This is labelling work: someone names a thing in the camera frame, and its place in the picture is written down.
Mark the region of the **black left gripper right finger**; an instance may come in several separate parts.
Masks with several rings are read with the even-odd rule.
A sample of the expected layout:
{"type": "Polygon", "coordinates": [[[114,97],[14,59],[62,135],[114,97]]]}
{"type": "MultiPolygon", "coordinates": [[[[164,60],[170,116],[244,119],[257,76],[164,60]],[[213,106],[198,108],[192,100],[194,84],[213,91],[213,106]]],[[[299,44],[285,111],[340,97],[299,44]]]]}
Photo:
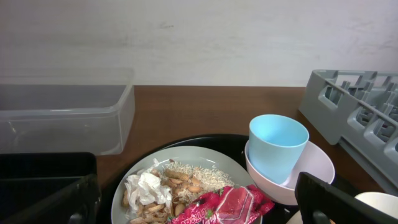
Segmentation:
{"type": "Polygon", "coordinates": [[[295,198],[304,224],[390,223],[397,219],[355,199],[308,172],[298,175],[295,198]]]}

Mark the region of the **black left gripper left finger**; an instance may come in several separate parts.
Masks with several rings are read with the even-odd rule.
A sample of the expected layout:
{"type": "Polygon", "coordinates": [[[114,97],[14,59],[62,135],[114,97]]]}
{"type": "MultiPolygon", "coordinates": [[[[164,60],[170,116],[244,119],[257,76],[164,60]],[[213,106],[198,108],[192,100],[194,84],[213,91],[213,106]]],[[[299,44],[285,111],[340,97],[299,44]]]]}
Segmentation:
{"type": "Polygon", "coordinates": [[[94,223],[97,175],[1,180],[1,223],[94,223]]]}

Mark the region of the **pink plastic bowl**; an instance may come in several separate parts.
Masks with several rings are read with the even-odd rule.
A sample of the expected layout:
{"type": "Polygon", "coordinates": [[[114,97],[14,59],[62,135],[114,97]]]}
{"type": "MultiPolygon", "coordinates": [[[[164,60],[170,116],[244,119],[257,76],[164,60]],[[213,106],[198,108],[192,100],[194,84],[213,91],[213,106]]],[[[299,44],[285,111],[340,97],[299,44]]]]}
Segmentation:
{"type": "Polygon", "coordinates": [[[249,141],[244,148],[246,167],[256,186],[272,201],[282,205],[298,205],[295,198],[295,186],[300,172],[308,172],[315,177],[331,184],[335,179],[335,168],[328,155],[316,144],[308,142],[291,171],[288,179],[282,184],[276,184],[260,174],[248,158],[249,141]]]}

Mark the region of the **small white cup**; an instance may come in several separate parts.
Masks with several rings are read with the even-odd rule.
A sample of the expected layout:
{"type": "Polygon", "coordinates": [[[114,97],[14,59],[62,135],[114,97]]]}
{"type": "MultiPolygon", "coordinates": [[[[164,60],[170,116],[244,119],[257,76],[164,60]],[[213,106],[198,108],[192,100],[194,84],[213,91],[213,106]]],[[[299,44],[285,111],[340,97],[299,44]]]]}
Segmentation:
{"type": "Polygon", "coordinates": [[[364,192],[355,196],[363,203],[394,218],[398,216],[398,197],[380,192],[364,192]]]}

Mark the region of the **white tissue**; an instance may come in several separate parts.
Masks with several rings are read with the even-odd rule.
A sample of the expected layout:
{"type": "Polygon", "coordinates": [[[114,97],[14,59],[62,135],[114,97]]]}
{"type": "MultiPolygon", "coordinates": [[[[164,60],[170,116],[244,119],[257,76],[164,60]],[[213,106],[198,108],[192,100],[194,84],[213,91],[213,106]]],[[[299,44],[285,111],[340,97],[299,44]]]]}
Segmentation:
{"type": "Polygon", "coordinates": [[[153,165],[148,169],[142,169],[137,174],[127,177],[124,183],[127,190],[127,203],[133,213],[138,214],[140,205],[150,203],[164,204],[170,207],[172,204],[171,188],[162,185],[162,179],[153,174],[159,166],[157,159],[153,159],[153,165]]]}

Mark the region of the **light blue plastic cup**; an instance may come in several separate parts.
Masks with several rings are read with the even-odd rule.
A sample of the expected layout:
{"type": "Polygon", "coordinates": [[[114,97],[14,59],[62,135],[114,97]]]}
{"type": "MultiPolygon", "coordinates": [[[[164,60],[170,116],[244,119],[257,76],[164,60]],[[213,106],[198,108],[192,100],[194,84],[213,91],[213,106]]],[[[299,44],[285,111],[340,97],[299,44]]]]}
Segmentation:
{"type": "Polygon", "coordinates": [[[292,118],[277,114],[256,116],[249,123],[248,158],[260,174],[282,184],[309,137],[307,128],[292,118]]]}

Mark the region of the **red snack wrapper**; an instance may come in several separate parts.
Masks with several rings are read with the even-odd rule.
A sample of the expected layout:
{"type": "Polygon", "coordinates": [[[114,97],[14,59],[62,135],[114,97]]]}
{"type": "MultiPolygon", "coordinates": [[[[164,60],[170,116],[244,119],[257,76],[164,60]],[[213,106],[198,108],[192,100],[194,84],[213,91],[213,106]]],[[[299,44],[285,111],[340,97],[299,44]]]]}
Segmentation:
{"type": "Polygon", "coordinates": [[[273,207],[274,203],[255,185],[226,186],[201,195],[167,223],[252,224],[273,207]]]}

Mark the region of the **grey dinner plate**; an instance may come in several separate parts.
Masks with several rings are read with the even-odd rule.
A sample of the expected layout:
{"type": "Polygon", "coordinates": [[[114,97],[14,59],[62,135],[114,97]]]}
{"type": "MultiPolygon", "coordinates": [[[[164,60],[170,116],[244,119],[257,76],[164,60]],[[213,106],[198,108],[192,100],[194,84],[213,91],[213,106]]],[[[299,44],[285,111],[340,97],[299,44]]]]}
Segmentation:
{"type": "MultiPolygon", "coordinates": [[[[240,166],[230,157],[215,150],[198,146],[179,146],[163,149],[141,159],[123,177],[113,199],[111,209],[112,224],[129,223],[129,220],[127,220],[125,217],[126,210],[121,205],[124,192],[124,182],[129,175],[135,174],[139,170],[147,169],[152,166],[153,159],[157,159],[162,166],[168,164],[169,160],[171,159],[174,161],[179,161],[182,164],[201,166],[207,169],[211,169],[213,166],[216,166],[217,169],[222,170],[231,177],[231,180],[234,182],[233,187],[246,187],[248,185],[254,185],[254,181],[242,166],[240,166]]],[[[262,217],[259,217],[256,221],[254,221],[254,223],[261,222],[262,217]]]]}

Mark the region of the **food scraps rice and nuts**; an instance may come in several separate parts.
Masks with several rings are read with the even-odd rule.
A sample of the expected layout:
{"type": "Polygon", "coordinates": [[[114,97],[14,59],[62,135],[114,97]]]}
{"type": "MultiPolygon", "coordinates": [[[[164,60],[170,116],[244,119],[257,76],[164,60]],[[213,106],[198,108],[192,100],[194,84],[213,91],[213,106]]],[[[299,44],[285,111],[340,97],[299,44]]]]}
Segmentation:
{"type": "Polygon", "coordinates": [[[231,177],[216,166],[207,169],[182,164],[172,159],[164,166],[160,164],[152,173],[162,179],[162,185],[171,188],[172,204],[170,207],[157,203],[140,205],[138,214],[135,214],[127,203],[127,190],[124,185],[121,205],[126,210],[125,217],[129,223],[166,223],[168,218],[178,215],[199,196],[226,186],[234,186],[231,177]]]}

